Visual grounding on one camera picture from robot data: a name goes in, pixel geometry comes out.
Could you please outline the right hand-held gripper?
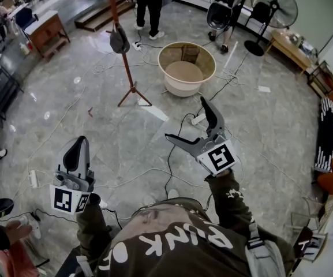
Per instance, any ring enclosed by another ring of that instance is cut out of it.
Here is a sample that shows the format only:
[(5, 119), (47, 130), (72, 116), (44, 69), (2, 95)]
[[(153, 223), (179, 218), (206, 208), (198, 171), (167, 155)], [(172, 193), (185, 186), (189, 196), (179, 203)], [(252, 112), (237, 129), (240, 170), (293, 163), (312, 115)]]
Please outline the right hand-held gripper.
[(215, 105), (205, 97), (200, 97), (208, 122), (207, 136), (212, 137), (203, 145), (203, 139), (189, 141), (174, 134), (165, 138), (192, 156), (211, 174), (219, 175), (237, 162), (237, 156), (230, 140), (225, 137), (225, 121)]

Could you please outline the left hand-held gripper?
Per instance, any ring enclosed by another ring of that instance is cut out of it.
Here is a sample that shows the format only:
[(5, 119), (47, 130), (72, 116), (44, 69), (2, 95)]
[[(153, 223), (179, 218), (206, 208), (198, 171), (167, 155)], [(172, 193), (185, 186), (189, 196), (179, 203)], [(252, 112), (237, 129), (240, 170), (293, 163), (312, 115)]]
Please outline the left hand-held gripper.
[(73, 138), (61, 148), (58, 169), (50, 184), (52, 209), (66, 214), (84, 212), (95, 186), (94, 172), (89, 165), (89, 142), (85, 136)]

